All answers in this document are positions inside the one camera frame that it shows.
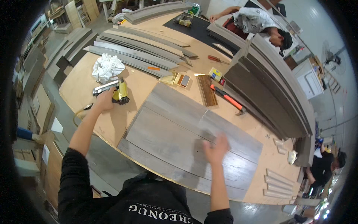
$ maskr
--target black shirt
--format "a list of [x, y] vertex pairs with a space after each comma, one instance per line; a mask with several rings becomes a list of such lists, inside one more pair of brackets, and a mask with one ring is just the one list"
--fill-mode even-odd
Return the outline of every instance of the black shirt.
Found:
[[313, 157], [311, 172], [316, 181], [311, 187], [324, 186], [332, 176], [331, 164], [334, 162], [334, 156], [331, 153], [323, 152], [322, 158]]
[[[144, 179], [117, 196], [93, 198], [86, 158], [68, 149], [62, 160], [58, 216], [66, 223], [188, 223], [191, 217], [185, 195], [180, 196], [165, 182]], [[232, 224], [230, 209], [208, 213], [205, 224]]]

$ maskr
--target yellow nail gun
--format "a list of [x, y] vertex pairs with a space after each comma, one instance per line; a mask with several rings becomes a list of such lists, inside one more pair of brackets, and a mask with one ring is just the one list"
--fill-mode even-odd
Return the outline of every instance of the yellow nail gun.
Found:
[[99, 86], [93, 89], [93, 96], [98, 96], [102, 92], [109, 90], [111, 87], [116, 87], [116, 91], [113, 92], [112, 102], [118, 103], [120, 105], [126, 104], [129, 102], [127, 84], [124, 82], [124, 79], [121, 78], [114, 82], [107, 83], [103, 86]]

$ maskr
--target white cabinet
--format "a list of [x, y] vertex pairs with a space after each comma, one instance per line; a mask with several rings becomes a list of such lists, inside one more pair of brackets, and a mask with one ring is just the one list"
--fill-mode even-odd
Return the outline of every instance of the white cabinet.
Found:
[[292, 72], [305, 92], [307, 99], [323, 93], [321, 82], [309, 59], [299, 64]]

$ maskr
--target black cap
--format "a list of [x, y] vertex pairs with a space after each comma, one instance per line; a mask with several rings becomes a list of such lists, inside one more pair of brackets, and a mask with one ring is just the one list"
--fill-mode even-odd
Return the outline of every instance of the black cap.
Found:
[[282, 29], [277, 29], [278, 33], [284, 37], [284, 42], [280, 47], [281, 51], [289, 49], [292, 46], [292, 37], [289, 32], [285, 32]]
[[345, 160], [347, 159], [347, 154], [345, 152], [338, 152], [338, 162], [339, 162], [339, 168], [344, 167]]

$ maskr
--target wooden table top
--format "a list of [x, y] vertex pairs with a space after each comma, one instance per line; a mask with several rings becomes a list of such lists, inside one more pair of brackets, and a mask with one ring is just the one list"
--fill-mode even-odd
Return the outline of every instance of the wooden table top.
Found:
[[[155, 32], [185, 43], [189, 43], [190, 47], [187, 47], [187, 49], [197, 54], [199, 57], [191, 60], [193, 65], [192, 68], [185, 68], [184, 66], [180, 66], [178, 68], [178, 70], [182, 70], [184, 74], [190, 76], [189, 84], [186, 89], [177, 85], [171, 87], [194, 101], [203, 104], [203, 98], [194, 73], [208, 74], [212, 67], [215, 67], [221, 72], [226, 72], [228, 65], [209, 60], [207, 58], [208, 54], [219, 57], [221, 60], [226, 62], [230, 62], [230, 58], [186, 34], [162, 26], [164, 23], [179, 14], [180, 13], [167, 14], [147, 20], [138, 25], [132, 25], [129, 22], [125, 22], [123, 26], [135, 27]], [[101, 84], [97, 83], [92, 77], [92, 71], [93, 65], [99, 57], [100, 56], [89, 52], [86, 53], [86, 55], [76, 64], [60, 87], [60, 95], [74, 112], [81, 110], [87, 104], [95, 101], [95, 98], [92, 96], [92, 90]], [[159, 80], [127, 65], [126, 69], [122, 71], [119, 76], [123, 77], [127, 83], [130, 102], [122, 106], [116, 104], [114, 109], [101, 114], [95, 125], [94, 132], [118, 152], [131, 159], [128, 155], [125, 155], [116, 147], [122, 139], [128, 126], [131, 124], [139, 108]], [[266, 168], [269, 168], [270, 170], [295, 182], [297, 181], [300, 168], [289, 165], [287, 162], [287, 155], [278, 153], [273, 141], [276, 137], [254, 117], [252, 117], [249, 113], [236, 116], [235, 114], [238, 112], [236, 107], [219, 96], [217, 96], [217, 101], [218, 106], [210, 108], [214, 113], [236, 125], [263, 144], [255, 176], [243, 201], [260, 204], [288, 204], [288, 199], [266, 197], [263, 195], [263, 189], [267, 189], [267, 184], [264, 180]], [[85, 114], [86, 112], [83, 112], [80, 116], [84, 117]], [[285, 146], [287, 149], [291, 150], [293, 148], [292, 141], [286, 141]], [[150, 170], [149, 167], [145, 167], [138, 162], [136, 163]], [[299, 186], [300, 184], [296, 182], [293, 192], [298, 192]]]

